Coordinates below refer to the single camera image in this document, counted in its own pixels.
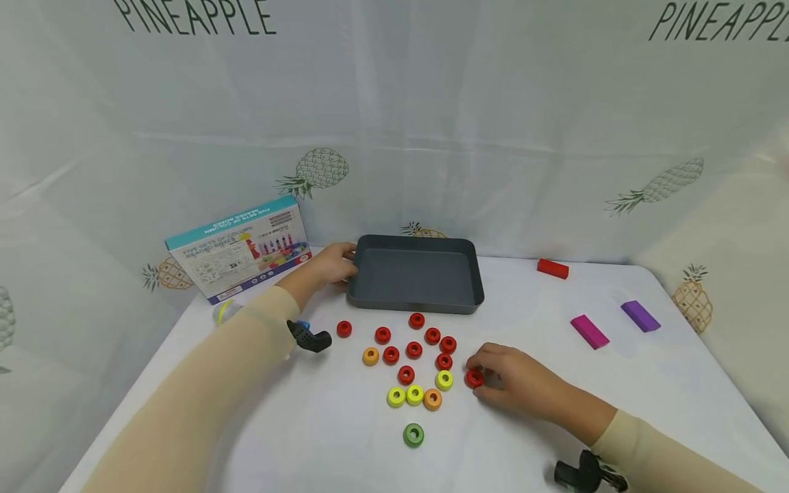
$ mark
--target backdrop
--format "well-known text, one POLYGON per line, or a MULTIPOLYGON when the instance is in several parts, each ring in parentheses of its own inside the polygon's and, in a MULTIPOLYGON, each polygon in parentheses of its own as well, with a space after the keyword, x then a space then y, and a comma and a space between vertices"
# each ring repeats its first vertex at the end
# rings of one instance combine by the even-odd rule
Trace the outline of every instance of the backdrop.
POLYGON ((196 295, 163 238, 288 192, 314 245, 645 265, 789 450, 787 15, 2 2, 0 491, 54 491, 196 295))

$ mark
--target red ring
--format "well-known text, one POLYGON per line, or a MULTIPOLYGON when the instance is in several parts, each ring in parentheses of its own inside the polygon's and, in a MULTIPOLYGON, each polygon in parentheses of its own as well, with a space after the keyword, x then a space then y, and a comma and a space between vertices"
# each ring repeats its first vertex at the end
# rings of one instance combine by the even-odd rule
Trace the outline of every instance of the red ring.
POLYGON ((411 385, 411 383, 413 383, 413 377, 414 377, 413 368, 411 368, 408 365, 401 366, 400 371, 397 372, 397 380, 402 385, 411 385))
POLYGON ((386 327, 378 327, 376 329, 376 342, 384 345, 389 342, 389 339, 392 338, 392 333, 386 327))
POLYGON ((472 389, 476 389, 477 387, 484 385, 485 377, 482 375, 482 372, 477 370, 476 368, 471 368, 466 372, 466 385, 468 385, 472 389))
POLYGON ((446 353, 441 353, 436 358, 436 368, 441 370, 450 371, 452 369, 452 357, 446 353))
POLYGON ((337 324, 337 335, 341 338, 346 338, 350 335, 353 327, 351 327, 348 320, 343 320, 337 324))
POLYGON ((408 317, 408 324, 412 329, 421 329, 424 327, 424 315, 421 313, 412 313, 411 316, 408 317))
POLYGON ((389 366, 397 363, 400 359, 400 351, 393 345, 388 346, 383 350, 383 362, 389 366))
POLYGON ((454 340, 454 337, 451 335, 444 336, 441 339, 441 352, 446 354, 452 354, 458 348, 458 342, 454 340))
POLYGON ((406 346, 406 354, 412 360, 418 359, 420 356, 422 356, 422 344, 416 341, 409 342, 406 346))
POLYGON ((441 332, 435 327, 430 327, 424 332, 424 341, 429 345, 436 345, 441 340, 441 332))

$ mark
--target plastic tray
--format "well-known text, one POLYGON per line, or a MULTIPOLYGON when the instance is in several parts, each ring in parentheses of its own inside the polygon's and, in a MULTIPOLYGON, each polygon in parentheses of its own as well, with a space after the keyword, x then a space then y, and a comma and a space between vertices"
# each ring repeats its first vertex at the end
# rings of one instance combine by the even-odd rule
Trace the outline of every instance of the plastic tray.
POLYGON ((365 234, 353 263, 348 299, 358 308, 468 315, 485 299, 468 240, 365 234))

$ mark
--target pineapple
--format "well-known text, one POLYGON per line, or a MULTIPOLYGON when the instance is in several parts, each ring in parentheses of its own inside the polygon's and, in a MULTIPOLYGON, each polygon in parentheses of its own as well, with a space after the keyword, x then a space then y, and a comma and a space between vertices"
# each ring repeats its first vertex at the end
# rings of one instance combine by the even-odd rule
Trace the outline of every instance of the pineapple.
POLYGON ((418 222, 409 222, 408 226, 400 228, 403 234, 423 238, 446 238, 447 235, 436 230, 426 230, 418 222))
POLYGON ((152 293, 156 286, 160 285, 167 289, 189 289, 194 286, 192 279, 172 256, 167 257, 157 267, 148 264, 143 268, 143 279, 145 279, 145 287, 152 293))
POLYGON ((277 180, 279 195, 290 193, 312 199, 312 189, 327 189, 337 185, 348 174, 348 163, 330 148, 312 149, 296 165, 296 176, 277 180))
POLYGON ((605 210, 612 211, 611 216, 629 214, 640 202, 659 202, 696 181, 703 170, 703 158, 678 164, 654 177, 643 189, 630 190, 628 194, 620 193, 618 199, 607 201, 609 206, 605 210))
POLYGON ((696 334, 701 334, 712 322, 712 303, 701 287, 701 280, 707 275, 707 269, 703 265, 691 264, 682 272, 685 273, 685 282, 674 292, 671 299, 696 334))
MULTIPOLYGON (((16 332, 14 326, 17 325, 17 317, 13 314, 13 305, 8 290, 0 286, 0 351, 13 342, 13 334, 16 332)), ((0 366, 0 373, 9 373, 11 370, 0 366)))

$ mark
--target toy box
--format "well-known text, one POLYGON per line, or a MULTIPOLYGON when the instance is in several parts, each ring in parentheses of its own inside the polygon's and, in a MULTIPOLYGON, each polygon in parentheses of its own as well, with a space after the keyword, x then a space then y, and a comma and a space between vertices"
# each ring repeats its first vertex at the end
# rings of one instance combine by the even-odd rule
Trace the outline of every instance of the toy box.
POLYGON ((211 304, 312 258, 292 196, 167 238, 164 243, 211 304))

